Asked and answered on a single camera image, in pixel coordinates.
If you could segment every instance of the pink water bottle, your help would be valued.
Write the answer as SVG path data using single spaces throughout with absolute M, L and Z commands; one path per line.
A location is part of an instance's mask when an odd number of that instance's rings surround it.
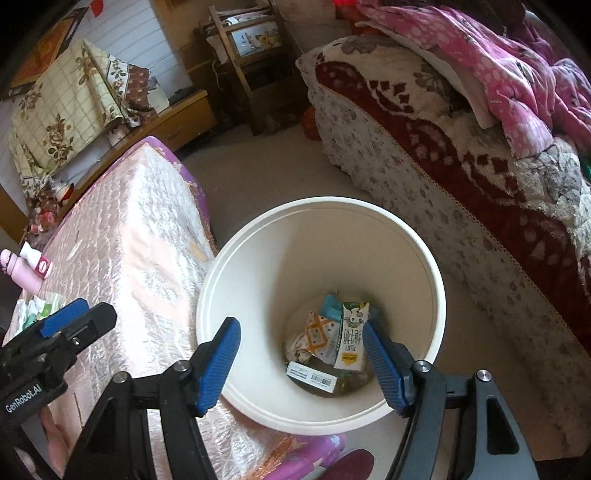
M 35 273 L 24 258 L 10 250 L 2 250 L 0 265 L 2 265 L 4 273 L 10 275 L 15 284 L 31 295 L 37 295 L 41 290 L 43 279 Z

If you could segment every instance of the pillow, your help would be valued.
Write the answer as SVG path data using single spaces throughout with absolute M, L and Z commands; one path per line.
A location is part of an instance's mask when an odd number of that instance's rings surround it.
M 423 50 L 415 42 L 409 38 L 398 35 L 395 31 L 388 27 L 366 20 L 357 22 L 357 27 L 371 27 L 380 30 L 390 38 L 396 40 L 403 47 L 415 52 L 422 57 L 431 67 L 443 75 L 447 81 L 454 87 L 462 96 L 468 100 L 476 121 L 481 128 L 487 129 L 499 122 L 499 119 L 492 115 L 488 109 L 488 100 L 484 92 L 484 85 L 481 84 L 475 77 L 471 69 L 462 66 L 455 59 L 448 56 L 439 47 L 431 50 Z

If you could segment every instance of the framed picture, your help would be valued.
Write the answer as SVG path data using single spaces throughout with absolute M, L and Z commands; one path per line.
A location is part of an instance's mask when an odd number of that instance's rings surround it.
M 274 21 L 241 28 L 230 35 L 241 57 L 281 45 L 279 30 Z
M 43 38 L 22 63 L 12 78 L 8 97 L 27 93 L 56 58 L 70 45 L 74 32 L 80 25 L 88 7 L 76 8 L 63 18 Z

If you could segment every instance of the white bottle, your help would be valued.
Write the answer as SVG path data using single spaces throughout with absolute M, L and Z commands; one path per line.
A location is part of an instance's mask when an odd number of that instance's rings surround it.
M 27 260 L 28 264 L 41 278 L 47 278 L 53 268 L 53 262 L 46 259 L 43 254 L 34 249 L 28 242 L 22 246 L 20 256 Z

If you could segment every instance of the cable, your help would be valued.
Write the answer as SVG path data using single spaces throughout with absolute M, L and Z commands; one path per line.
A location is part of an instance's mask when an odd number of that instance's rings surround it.
M 212 70 L 213 70 L 213 74 L 216 76 L 216 83 L 217 83 L 217 88 L 219 88 L 221 91 L 223 91 L 223 88 L 222 88 L 222 86 L 220 85 L 220 79 L 218 78 L 218 76 L 217 76 L 217 71 L 216 71 L 216 62 L 217 62 L 217 60 L 218 60 L 218 59 L 215 59 L 215 60 L 212 62 Z

